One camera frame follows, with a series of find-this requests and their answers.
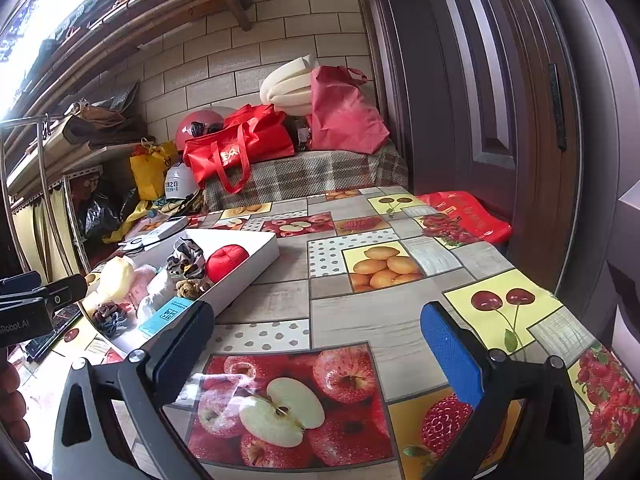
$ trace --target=qr code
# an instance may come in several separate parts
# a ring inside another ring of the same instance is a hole
[[[164,319],[165,321],[171,321],[178,314],[177,310],[172,310],[168,308],[165,312],[160,315],[160,319]]]

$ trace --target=white box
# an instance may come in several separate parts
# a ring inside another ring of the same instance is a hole
[[[151,265],[156,268],[164,267],[166,266],[167,258],[174,251],[175,242],[181,237],[191,238],[196,242],[202,248],[205,260],[219,248],[230,244],[237,244],[244,247],[249,253],[249,257],[244,262],[198,298],[198,301],[205,301],[210,304],[215,316],[218,316],[220,312],[228,307],[229,304],[231,304],[243,290],[251,285],[280,255],[275,233],[217,229],[185,229],[163,240],[158,245],[149,247],[142,253],[130,255],[129,257],[135,262],[136,267],[142,265]],[[88,294],[96,288],[97,283],[92,283]],[[173,326],[179,318],[180,316],[176,317],[176,319],[172,320],[172,322],[159,333]],[[140,332],[137,328],[132,328],[113,340],[110,340],[110,343],[119,354],[123,355],[140,347],[148,349],[158,337],[159,333],[149,339],[148,336]]]

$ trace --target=metal screw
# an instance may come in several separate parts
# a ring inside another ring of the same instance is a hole
[[[142,359],[145,358],[145,351],[138,348],[129,354],[129,361],[132,363],[139,363]]]
[[[558,357],[557,355],[552,355],[549,358],[549,364],[551,364],[553,368],[562,368],[562,367],[564,367],[564,361],[562,361],[562,358]]]
[[[507,360],[507,354],[499,348],[491,348],[489,350],[489,359],[495,363],[503,363]]]
[[[85,364],[86,359],[84,357],[79,357],[78,359],[74,359],[74,361],[71,363],[71,367],[74,370],[81,370],[82,368],[84,368]]]

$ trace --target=pink bag handle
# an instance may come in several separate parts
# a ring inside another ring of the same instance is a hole
[[[367,76],[364,74],[364,72],[362,72],[361,70],[358,70],[357,68],[348,68],[348,67],[340,67],[340,68],[344,68],[347,71],[347,75],[351,78],[351,80],[356,84],[356,85],[364,85],[364,83],[368,83],[369,79],[367,78]],[[353,77],[351,74],[349,74],[349,72],[353,72],[355,75],[359,75],[360,77]]]
[[[244,143],[244,128],[249,127],[249,124],[242,123],[238,126],[238,151],[240,152],[240,161],[242,162],[242,177],[235,186],[232,186],[225,173],[225,168],[222,166],[222,160],[220,159],[220,148],[218,142],[214,140],[211,143],[211,153],[213,158],[213,165],[216,168],[216,173],[225,188],[226,192],[236,194],[242,191],[242,188],[249,180],[251,174],[251,164],[249,163],[249,157],[246,154],[246,145]]]

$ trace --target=red plastic bag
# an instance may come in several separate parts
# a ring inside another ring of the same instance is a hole
[[[182,159],[200,187],[217,174],[226,191],[238,193],[249,180],[251,162],[294,154],[289,133],[282,125],[285,116],[274,111],[273,105],[246,105],[226,118],[224,130],[187,140]],[[242,177],[233,186],[225,168],[238,165],[242,165]]]
[[[353,72],[359,78],[353,78]],[[359,85],[367,77],[343,66],[319,66],[311,73],[311,149],[376,152],[389,138],[389,130],[376,107]]]
[[[471,193],[441,191],[421,195],[418,198],[449,216],[461,227],[485,242],[497,245],[511,237],[511,226],[489,215]]]

